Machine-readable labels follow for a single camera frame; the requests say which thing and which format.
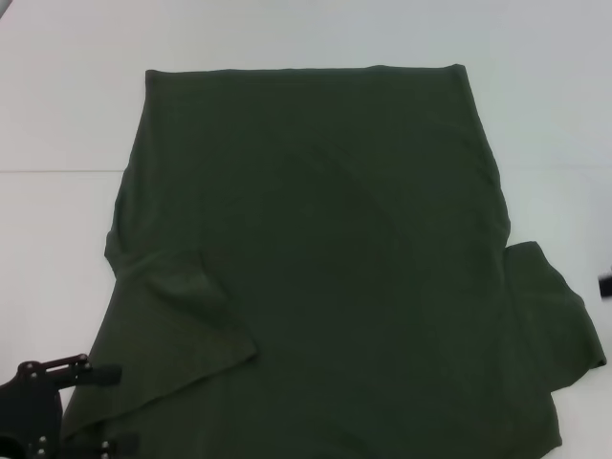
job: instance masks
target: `green shirt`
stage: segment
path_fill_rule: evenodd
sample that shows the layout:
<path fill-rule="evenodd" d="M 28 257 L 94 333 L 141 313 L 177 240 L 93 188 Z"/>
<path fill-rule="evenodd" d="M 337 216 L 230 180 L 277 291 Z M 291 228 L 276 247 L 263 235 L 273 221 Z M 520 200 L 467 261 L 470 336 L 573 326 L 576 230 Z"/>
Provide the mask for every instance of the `green shirt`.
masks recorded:
<path fill-rule="evenodd" d="M 65 434 L 143 458 L 536 459 L 605 363 L 510 222 L 464 67 L 146 74 Z"/>

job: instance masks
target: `white surface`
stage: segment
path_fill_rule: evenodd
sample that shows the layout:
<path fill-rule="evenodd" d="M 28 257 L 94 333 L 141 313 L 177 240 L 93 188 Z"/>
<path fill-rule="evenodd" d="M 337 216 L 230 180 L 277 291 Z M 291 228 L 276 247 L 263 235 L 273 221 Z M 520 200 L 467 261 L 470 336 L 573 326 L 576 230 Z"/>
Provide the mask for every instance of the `white surface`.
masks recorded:
<path fill-rule="evenodd" d="M 7 10 L 10 4 L 11 0 L 0 0 L 0 17 L 2 17 L 2 14 L 4 14 L 4 11 Z"/>
<path fill-rule="evenodd" d="M 612 358 L 609 0 L 19 0 L 0 20 L 0 377 L 89 349 L 146 69 L 468 67 L 513 221 Z M 555 394 L 564 447 L 612 457 L 612 364 Z"/>

